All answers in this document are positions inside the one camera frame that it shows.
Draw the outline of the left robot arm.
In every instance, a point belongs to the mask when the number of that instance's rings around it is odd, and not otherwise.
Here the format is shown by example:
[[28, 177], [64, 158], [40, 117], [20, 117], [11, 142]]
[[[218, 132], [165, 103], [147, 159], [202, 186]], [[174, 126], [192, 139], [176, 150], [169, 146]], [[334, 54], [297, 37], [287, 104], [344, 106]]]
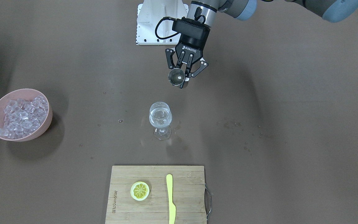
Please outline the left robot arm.
[[[358, 9], [358, 0], [293, 0], [292, 3], [330, 23], [343, 21]], [[173, 35], [180, 36], [174, 48], [165, 50], [170, 84], [185, 88], [190, 79], [208, 67], [203, 54], [217, 13], [246, 21], [255, 14], [257, 7], [257, 0], [193, 0], [186, 16], [163, 17], [156, 27], [171, 21]]]

